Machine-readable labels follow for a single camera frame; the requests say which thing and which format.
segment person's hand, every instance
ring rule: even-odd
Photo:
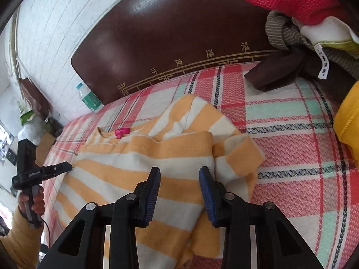
[[[29,197],[25,193],[20,193],[19,195],[19,208],[21,212],[25,215],[25,202],[29,200]],[[45,213],[45,202],[44,202],[44,188],[39,187],[39,193],[34,196],[34,205],[31,207],[38,215],[44,215]]]

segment black cable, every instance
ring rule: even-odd
[[[46,221],[42,218],[42,221],[46,224],[47,226],[47,230],[48,230],[48,248],[50,249],[51,247],[51,233],[50,233],[50,229],[48,227],[48,224],[46,223]]]

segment orange and white striped shirt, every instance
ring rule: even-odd
[[[121,139],[97,128],[65,176],[55,208],[66,226],[86,203],[104,205],[133,192],[156,166],[161,186],[153,220],[146,229],[136,228],[140,268],[175,268],[193,254],[221,258],[224,230],[207,219],[199,170],[208,166],[228,191],[249,201],[263,160],[251,138],[226,116],[185,95]],[[107,229],[105,266],[109,234]]]

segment yellow fabric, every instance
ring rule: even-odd
[[[35,269],[39,261],[43,228],[32,230],[18,208],[13,214],[11,226],[8,235],[0,237],[2,245],[19,268]]]
[[[140,267],[175,268],[194,253],[220,258],[224,230],[214,229],[204,212],[199,169],[208,166],[217,181],[249,201],[263,160],[249,135],[205,100],[185,95],[122,139],[96,129],[64,178],[55,207],[68,224],[87,202],[104,205],[132,192],[157,166],[161,185],[153,220],[136,228]]]
[[[335,49],[340,49],[343,50],[345,52],[348,52],[350,54],[353,54],[354,56],[358,56],[359,55],[359,44],[357,44],[354,41],[345,41],[345,42],[333,42],[333,41],[329,41],[329,42],[321,42],[320,43],[322,46],[328,47],[328,48],[335,48]]]
[[[334,130],[342,143],[349,145],[355,163],[359,163],[359,81],[340,105],[334,119]]]

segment plaid bedspread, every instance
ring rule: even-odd
[[[252,202],[273,201],[300,232],[324,268],[342,268],[359,242],[359,173],[333,131],[333,106],[315,83],[301,78],[261,93],[243,76],[256,63],[193,72],[151,86],[73,120],[52,147],[46,165],[72,162],[97,126],[131,127],[160,115],[176,98],[206,99],[250,134],[265,152]],[[64,175],[44,183],[53,243],[63,230],[54,208]],[[192,268],[220,268],[195,256]]]

